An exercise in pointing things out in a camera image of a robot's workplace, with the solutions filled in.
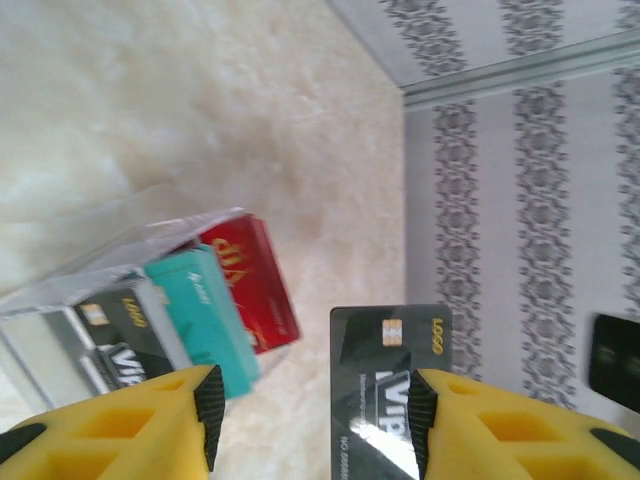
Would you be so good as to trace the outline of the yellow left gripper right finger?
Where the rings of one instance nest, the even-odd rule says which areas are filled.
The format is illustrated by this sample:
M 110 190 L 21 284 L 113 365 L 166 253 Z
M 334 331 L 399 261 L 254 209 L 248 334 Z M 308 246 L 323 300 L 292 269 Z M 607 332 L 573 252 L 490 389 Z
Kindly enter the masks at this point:
M 421 480 L 640 480 L 640 440 L 603 420 L 456 374 L 411 375 Z

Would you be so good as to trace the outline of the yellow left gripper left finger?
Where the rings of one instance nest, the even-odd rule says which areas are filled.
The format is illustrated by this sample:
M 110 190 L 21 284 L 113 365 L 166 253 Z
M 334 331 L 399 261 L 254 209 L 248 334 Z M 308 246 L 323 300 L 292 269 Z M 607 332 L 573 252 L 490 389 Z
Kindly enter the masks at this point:
M 0 434 L 0 480 L 210 480 L 224 414 L 219 366 L 175 371 Z

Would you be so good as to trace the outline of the black credit card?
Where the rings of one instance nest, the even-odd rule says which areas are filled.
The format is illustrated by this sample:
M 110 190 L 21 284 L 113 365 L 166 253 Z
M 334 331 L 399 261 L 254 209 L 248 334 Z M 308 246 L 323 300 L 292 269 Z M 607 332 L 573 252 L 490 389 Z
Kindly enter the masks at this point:
M 409 423 L 411 376 L 417 369 L 451 367 L 448 307 L 334 308 L 331 480 L 419 480 Z

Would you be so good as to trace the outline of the black card stack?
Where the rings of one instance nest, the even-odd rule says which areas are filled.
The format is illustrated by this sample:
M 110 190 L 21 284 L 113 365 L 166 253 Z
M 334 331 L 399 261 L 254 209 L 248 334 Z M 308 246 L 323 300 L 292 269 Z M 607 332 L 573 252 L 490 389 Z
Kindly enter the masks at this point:
M 89 358 L 109 391 L 193 365 L 146 278 L 114 283 L 74 310 L 94 344 Z

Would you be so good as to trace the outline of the clear acrylic card box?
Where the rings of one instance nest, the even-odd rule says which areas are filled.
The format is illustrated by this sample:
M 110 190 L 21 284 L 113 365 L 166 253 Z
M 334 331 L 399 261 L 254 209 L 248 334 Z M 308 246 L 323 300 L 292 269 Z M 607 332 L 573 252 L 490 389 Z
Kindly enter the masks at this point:
M 206 245 L 202 233 L 243 213 L 249 212 L 232 208 L 135 227 L 0 299 L 0 366 L 31 408 L 41 412 L 112 392 L 89 358 L 94 344 L 75 313 L 76 304 L 114 283 L 146 278 L 166 308 L 144 266 Z M 253 387 L 280 361 L 287 346 L 262 354 L 254 351 L 261 374 Z

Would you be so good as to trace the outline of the teal card stack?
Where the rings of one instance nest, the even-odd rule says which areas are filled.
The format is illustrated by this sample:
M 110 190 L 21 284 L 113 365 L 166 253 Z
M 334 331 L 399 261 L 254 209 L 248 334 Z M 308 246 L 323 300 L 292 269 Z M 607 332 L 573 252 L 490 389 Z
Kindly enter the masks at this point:
M 222 369 L 228 399 L 251 392 L 261 368 L 213 251 L 206 245 L 144 266 L 195 365 Z

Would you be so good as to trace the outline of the red card stack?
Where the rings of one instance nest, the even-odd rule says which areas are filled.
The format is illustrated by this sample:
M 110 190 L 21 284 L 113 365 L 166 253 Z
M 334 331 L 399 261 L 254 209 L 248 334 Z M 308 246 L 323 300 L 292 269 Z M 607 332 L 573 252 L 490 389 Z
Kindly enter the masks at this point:
M 243 213 L 200 235 L 211 247 L 257 354 L 296 342 L 300 328 L 266 223 Z

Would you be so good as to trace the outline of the aluminium frame post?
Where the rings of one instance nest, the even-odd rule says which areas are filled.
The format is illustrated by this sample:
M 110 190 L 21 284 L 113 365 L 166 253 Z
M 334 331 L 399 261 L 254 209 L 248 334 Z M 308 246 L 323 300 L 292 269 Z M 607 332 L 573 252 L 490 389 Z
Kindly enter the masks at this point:
M 420 110 L 640 63 L 640 27 L 408 85 L 404 107 Z

